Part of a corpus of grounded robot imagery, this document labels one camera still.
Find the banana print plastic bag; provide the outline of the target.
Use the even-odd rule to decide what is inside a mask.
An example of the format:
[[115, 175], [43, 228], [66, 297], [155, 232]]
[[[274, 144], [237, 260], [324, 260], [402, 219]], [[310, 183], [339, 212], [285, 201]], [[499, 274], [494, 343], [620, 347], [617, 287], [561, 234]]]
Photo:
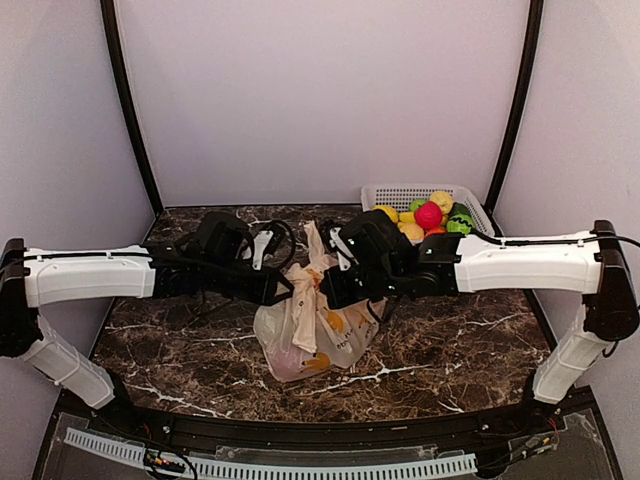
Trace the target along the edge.
[[348, 369], [365, 353], [379, 331], [387, 301], [363, 300], [332, 310], [320, 283], [326, 271], [338, 264], [325, 252], [313, 221], [304, 225], [308, 262], [293, 264], [285, 277], [293, 296], [273, 306], [258, 308], [254, 334], [272, 376], [293, 382], [320, 374], [331, 367]]

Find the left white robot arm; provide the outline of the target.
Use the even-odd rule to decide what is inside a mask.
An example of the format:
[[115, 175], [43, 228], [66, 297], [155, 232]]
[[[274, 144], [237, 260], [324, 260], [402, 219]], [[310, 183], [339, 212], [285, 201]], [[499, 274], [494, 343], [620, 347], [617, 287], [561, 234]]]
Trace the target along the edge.
[[174, 298], [214, 292], [261, 306], [293, 295], [282, 265], [264, 258], [292, 229], [272, 220], [257, 233], [241, 219], [207, 213], [195, 232], [176, 242], [117, 249], [48, 251], [9, 240], [1, 255], [1, 354], [19, 358], [94, 410], [120, 436], [141, 427], [118, 377], [96, 365], [59, 335], [40, 308], [101, 298]]

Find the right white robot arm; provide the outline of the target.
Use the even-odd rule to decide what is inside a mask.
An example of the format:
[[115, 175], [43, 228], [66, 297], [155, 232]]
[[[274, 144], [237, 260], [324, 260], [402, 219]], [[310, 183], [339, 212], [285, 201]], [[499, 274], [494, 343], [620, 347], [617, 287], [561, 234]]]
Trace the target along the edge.
[[365, 299], [411, 300], [485, 290], [577, 292], [582, 306], [550, 356], [537, 368], [531, 396], [510, 413], [521, 434], [534, 432], [570, 387], [606, 350], [639, 328], [630, 269], [613, 225], [598, 220], [589, 231], [552, 237], [431, 234], [412, 244], [380, 211], [366, 211], [331, 231], [339, 263], [320, 284], [330, 309]]

